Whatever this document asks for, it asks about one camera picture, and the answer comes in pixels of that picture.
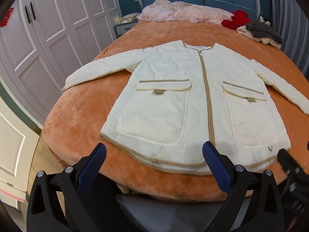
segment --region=nightstand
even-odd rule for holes
[[[130,22],[130,23],[125,23],[125,24],[117,24],[114,26],[116,37],[119,38],[121,37],[124,33],[128,32],[131,30],[135,25],[137,25],[138,20]]]

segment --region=jacket sleeve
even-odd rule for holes
[[[124,69],[133,72],[149,56],[151,49],[135,49],[90,62],[67,77],[62,91]]]
[[[305,114],[309,115],[309,100],[296,90],[291,84],[283,78],[258,63],[254,59],[250,60],[255,73],[264,81],[265,84],[271,85],[290,102],[297,105]]]

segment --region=white quilted jacket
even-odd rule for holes
[[[132,72],[101,135],[158,170],[210,174],[202,145],[210,140],[234,164],[269,166],[289,137],[265,84],[309,115],[309,101],[255,60],[220,45],[174,41],[93,61],[63,90],[126,69]]]

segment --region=wardrobe door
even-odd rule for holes
[[[103,0],[85,0],[92,23],[98,35],[101,50],[113,42],[112,28]]]
[[[102,50],[87,0],[61,0],[66,18],[76,41],[84,49],[87,62],[91,62]]]
[[[7,25],[0,28],[0,73],[20,103],[43,124],[64,83],[27,17],[26,0],[16,0],[12,7]]]
[[[26,126],[1,98],[0,130],[0,198],[6,196],[5,202],[16,207],[16,200],[26,199],[30,166],[40,136]]]
[[[61,0],[27,0],[30,16],[47,57],[61,80],[87,63],[75,41]]]
[[[109,15],[109,21],[112,27],[116,25],[115,19],[120,16],[119,5],[117,0],[104,0],[107,13]]]

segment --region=metal screw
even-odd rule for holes
[[[66,169],[65,169],[65,172],[66,173],[70,173],[70,172],[72,172],[73,171],[73,167],[67,167]]]
[[[266,170],[265,170],[265,173],[266,173],[268,176],[271,176],[271,175],[272,175],[272,171],[270,171],[269,169],[266,169]]]
[[[292,183],[292,184],[289,186],[290,192],[293,192],[295,189],[296,189],[296,184],[295,184],[295,183]]]
[[[237,166],[236,166],[236,170],[237,170],[238,172],[242,172],[242,171],[244,170],[244,167],[243,167],[242,165],[237,165]]]
[[[39,172],[37,173],[37,176],[38,176],[38,177],[42,177],[42,176],[43,176],[43,174],[44,174],[44,172],[43,172],[43,171],[39,171]]]

